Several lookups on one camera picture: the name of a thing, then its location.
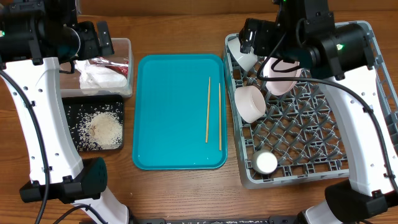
teal tray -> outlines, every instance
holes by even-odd
[[[138,66],[132,159],[143,170],[216,169],[227,158],[223,62],[212,54],[150,55]],[[208,143],[206,113],[211,77]],[[218,84],[222,150],[219,150]]]

dish rack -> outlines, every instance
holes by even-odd
[[[377,70],[377,92],[382,112],[392,143],[398,150],[398,97],[374,32],[365,21],[337,23],[336,27],[350,23],[359,24],[367,32],[376,58],[374,67]],[[347,177],[348,161],[343,142],[333,112],[319,86],[297,82],[288,93],[272,95],[267,91],[266,83],[256,78],[257,69],[264,58],[259,57],[259,62],[248,72],[232,58],[227,43],[237,36],[230,34],[226,37],[223,60],[242,184],[248,189],[261,189]],[[302,77],[310,77],[309,71],[303,70]],[[266,114],[252,124],[240,117],[234,102],[235,90],[247,85],[258,87],[267,104]],[[267,149],[278,158],[274,173],[259,174],[252,168],[251,157],[260,149]]]

wooden table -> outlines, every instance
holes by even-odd
[[[80,20],[108,21],[112,37],[128,37],[139,61],[149,54],[213,53],[221,56],[224,39],[239,32],[248,17],[275,19],[275,14],[231,14],[222,16],[81,17]],[[398,12],[338,12],[336,20],[365,20],[373,26],[392,81],[398,89]],[[23,203],[19,188],[29,179],[27,149],[14,103],[4,82],[0,82],[0,223],[33,223],[40,202]],[[124,148],[117,152],[81,154],[105,159],[108,186],[119,201],[139,218],[249,218],[296,215],[324,199],[325,187],[341,179],[324,180],[274,189],[248,190],[239,179],[229,103],[228,160],[217,170],[139,170],[132,162],[134,96],[126,101]],[[42,223],[52,223],[71,206],[49,201]],[[81,211],[64,223],[88,219]],[[374,223],[397,223],[398,209],[371,219]]]

chopstick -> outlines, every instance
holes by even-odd
[[[218,84],[218,127],[219,127],[219,142],[221,151],[221,83]]]
[[[209,77],[209,91],[207,94],[207,119],[206,119],[206,143],[209,138],[209,109],[210,109],[210,78]]]

white plastic bag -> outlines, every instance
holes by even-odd
[[[79,79],[81,89],[123,87],[127,84],[124,75],[110,68],[90,65],[88,60],[77,60],[75,67],[81,73]]]

